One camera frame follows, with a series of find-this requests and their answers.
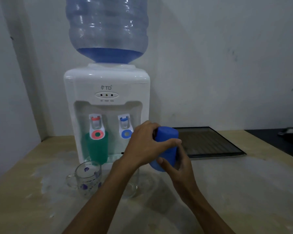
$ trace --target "brand logo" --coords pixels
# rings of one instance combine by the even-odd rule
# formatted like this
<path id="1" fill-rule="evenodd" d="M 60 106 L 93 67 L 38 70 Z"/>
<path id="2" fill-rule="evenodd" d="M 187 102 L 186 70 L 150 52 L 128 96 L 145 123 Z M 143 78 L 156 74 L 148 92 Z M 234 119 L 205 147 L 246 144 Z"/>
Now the brand logo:
<path id="1" fill-rule="evenodd" d="M 102 85 L 101 86 L 101 89 L 103 90 L 103 89 L 106 89 L 106 90 L 111 90 L 112 89 L 112 86 L 104 86 L 104 85 Z"/>

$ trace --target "table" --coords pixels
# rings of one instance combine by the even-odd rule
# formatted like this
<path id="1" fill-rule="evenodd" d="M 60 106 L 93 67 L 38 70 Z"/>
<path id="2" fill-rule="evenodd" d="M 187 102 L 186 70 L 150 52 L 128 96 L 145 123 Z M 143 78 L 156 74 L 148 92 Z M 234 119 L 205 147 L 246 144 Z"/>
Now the table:
<path id="1" fill-rule="evenodd" d="M 203 195 L 236 233 L 293 233 L 293 157 L 246 131 L 219 133 L 247 156 L 193 160 Z M 61 233 L 86 203 L 65 183 L 77 165 L 74 137 L 51 137 L 4 174 L 0 233 Z M 166 173 L 140 173 L 108 233 L 203 233 Z"/>

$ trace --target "blue bottle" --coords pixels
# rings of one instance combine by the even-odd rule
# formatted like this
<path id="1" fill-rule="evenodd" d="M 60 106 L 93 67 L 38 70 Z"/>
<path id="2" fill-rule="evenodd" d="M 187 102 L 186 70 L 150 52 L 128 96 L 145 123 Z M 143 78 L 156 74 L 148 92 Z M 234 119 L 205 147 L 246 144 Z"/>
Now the blue bottle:
<path id="1" fill-rule="evenodd" d="M 97 63 L 127 64 L 148 46 L 147 0 L 66 0 L 74 48 Z"/>
<path id="2" fill-rule="evenodd" d="M 171 127 L 167 127 L 167 126 L 160 126 L 157 129 L 157 134 L 154 140 L 157 142 L 163 142 L 171 138 L 178 138 L 178 136 L 179 136 L 178 130 Z M 161 153 L 159 157 L 165 158 L 170 163 L 170 165 L 174 166 L 176 163 L 176 151 L 177 151 L 177 147 L 173 147 Z M 164 169 L 161 168 L 161 166 L 157 163 L 156 160 L 150 162 L 150 165 L 155 170 L 164 172 Z"/>

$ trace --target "person's right hand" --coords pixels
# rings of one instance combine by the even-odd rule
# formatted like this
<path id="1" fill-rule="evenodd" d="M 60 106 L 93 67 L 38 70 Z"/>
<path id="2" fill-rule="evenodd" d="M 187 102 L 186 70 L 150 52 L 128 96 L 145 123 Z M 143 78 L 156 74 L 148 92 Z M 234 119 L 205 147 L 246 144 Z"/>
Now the person's right hand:
<path id="1" fill-rule="evenodd" d="M 178 146 L 178 153 L 181 162 L 179 170 L 173 168 L 169 162 L 162 157 L 159 157 L 157 162 L 172 179 L 172 183 L 181 200 L 186 205 L 191 206 L 197 196 L 201 196 L 202 194 L 197 187 L 191 161 L 185 153 L 182 145 Z"/>

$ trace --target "drip tray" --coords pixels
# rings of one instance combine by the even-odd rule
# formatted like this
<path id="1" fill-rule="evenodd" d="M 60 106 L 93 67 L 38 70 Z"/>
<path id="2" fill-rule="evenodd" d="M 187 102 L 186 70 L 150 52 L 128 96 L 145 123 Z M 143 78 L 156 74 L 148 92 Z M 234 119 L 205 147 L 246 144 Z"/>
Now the drip tray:
<path id="1" fill-rule="evenodd" d="M 210 127 L 177 127 L 190 158 L 230 157 L 246 154 Z"/>

